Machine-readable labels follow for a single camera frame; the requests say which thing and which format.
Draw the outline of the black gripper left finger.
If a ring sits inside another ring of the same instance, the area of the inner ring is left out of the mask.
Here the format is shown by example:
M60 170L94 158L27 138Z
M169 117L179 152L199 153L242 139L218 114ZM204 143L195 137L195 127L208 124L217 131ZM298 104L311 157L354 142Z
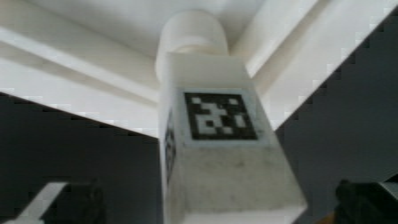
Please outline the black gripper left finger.
M94 182L48 182L19 214L0 224L107 224L101 187Z

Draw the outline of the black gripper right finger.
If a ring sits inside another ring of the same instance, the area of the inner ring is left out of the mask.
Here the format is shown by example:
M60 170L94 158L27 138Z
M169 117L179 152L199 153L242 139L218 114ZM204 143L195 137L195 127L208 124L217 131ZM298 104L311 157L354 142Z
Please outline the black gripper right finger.
M339 181L334 224L398 224L398 174L382 182Z

